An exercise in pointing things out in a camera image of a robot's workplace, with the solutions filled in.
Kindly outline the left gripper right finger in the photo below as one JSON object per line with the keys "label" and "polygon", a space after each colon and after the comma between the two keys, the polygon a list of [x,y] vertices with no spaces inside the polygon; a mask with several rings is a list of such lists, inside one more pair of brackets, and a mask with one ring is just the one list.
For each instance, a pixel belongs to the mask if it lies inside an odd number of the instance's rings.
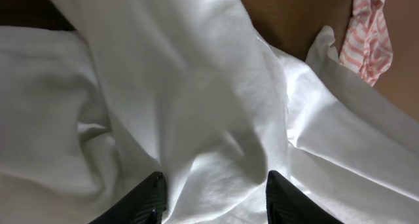
{"label": "left gripper right finger", "polygon": [[266,212],[268,224],[342,224],[275,170],[268,173]]}

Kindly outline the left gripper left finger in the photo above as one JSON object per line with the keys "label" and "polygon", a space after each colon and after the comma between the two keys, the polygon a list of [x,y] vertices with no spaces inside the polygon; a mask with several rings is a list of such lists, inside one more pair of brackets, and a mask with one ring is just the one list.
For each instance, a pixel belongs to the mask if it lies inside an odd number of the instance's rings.
{"label": "left gripper left finger", "polygon": [[166,210],[166,179],[153,172],[89,224],[161,224]]}

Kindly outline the white t-shirt green logo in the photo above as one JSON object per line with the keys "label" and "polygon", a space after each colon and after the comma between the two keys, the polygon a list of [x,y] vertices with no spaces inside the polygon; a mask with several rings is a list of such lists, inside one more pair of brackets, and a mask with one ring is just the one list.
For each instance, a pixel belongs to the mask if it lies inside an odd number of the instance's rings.
{"label": "white t-shirt green logo", "polygon": [[338,62],[268,44],[240,0],[52,0],[1,27],[1,222],[89,223],[152,172],[161,223],[266,223],[278,171],[344,223],[418,222],[418,123]]}

